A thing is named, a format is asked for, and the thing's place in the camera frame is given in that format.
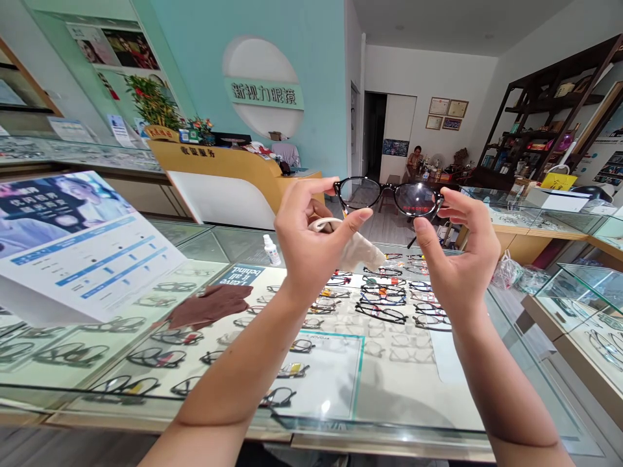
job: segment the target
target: box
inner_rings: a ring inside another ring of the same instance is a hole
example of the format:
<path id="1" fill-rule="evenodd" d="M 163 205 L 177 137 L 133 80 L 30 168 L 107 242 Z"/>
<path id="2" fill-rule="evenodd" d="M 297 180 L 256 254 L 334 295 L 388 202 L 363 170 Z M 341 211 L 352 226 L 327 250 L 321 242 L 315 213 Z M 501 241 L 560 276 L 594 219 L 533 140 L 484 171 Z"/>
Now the box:
<path id="1" fill-rule="evenodd" d="M 511 188 L 511 195 L 526 196 L 538 182 L 524 177 L 515 177 L 515 184 Z"/>
<path id="2" fill-rule="evenodd" d="M 590 197 L 585 193 L 575 193 L 574 191 L 533 188 L 528 193 L 526 201 L 543 209 L 580 212 Z"/>

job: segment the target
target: blue poster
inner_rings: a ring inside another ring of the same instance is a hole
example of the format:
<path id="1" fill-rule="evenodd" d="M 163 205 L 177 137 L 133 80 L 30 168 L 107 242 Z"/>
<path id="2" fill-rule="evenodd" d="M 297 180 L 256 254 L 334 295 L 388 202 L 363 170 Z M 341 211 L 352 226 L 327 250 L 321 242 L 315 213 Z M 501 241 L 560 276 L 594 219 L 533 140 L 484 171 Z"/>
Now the blue poster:
<path id="1" fill-rule="evenodd" d="M 229 285 L 250 285 L 257 279 L 265 268 L 261 266 L 250 266 L 237 264 L 232 267 L 222 278 L 219 283 Z"/>

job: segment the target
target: white paper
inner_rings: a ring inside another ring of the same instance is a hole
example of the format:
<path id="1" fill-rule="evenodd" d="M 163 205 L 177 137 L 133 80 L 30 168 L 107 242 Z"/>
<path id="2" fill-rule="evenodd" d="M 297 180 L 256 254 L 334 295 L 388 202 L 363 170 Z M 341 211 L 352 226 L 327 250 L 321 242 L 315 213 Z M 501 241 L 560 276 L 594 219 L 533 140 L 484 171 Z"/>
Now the white paper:
<path id="1" fill-rule="evenodd" d="M 79 120 L 69 120 L 59 117 L 48 117 L 50 126 L 64 141 L 78 143 L 95 143 L 87 129 Z"/>
<path id="2" fill-rule="evenodd" d="M 112 129 L 113 135 L 121 146 L 136 148 L 130 139 L 128 129 L 125 127 L 125 121 L 120 115 L 108 114 L 108 123 L 110 124 L 110 129 Z"/>

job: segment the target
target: picture frame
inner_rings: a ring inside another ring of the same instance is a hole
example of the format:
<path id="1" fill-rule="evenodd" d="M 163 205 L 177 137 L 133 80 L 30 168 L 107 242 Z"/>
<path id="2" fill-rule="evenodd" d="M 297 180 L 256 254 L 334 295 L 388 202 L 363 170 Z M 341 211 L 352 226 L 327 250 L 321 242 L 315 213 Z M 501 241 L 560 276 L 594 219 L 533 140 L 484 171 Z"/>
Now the picture frame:
<path id="1" fill-rule="evenodd" d="M 448 116 L 456 118 L 465 118 L 467 112 L 467 106 L 469 101 L 459 101 L 458 99 L 452 99 L 448 106 Z"/>
<path id="2" fill-rule="evenodd" d="M 444 117 L 443 125 L 441 125 L 441 128 L 443 128 L 444 130 L 458 131 L 461 128 L 462 121 L 463 120 L 461 119 L 456 119 L 452 117 Z"/>
<path id="3" fill-rule="evenodd" d="M 449 105 L 450 99 L 444 99 L 442 97 L 431 97 L 428 113 L 433 115 L 448 115 Z"/>
<path id="4" fill-rule="evenodd" d="M 442 122 L 443 122 L 442 117 L 438 117 L 436 115 L 429 115 L 426 120 L 426 127 L 429 130 L 440 130 Z"/>

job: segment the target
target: promotional sign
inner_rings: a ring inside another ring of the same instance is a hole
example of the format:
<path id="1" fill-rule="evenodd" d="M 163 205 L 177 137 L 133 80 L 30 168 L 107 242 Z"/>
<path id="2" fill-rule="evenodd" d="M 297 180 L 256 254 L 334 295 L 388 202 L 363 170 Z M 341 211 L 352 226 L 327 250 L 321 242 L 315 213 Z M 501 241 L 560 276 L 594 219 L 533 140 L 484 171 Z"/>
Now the promotional sign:
<path id="1" fill-rule="evenodd" d="M 95 172 L 0 184 L 0 305 L 33 326 L 109 320 L 185 260 Z"/>

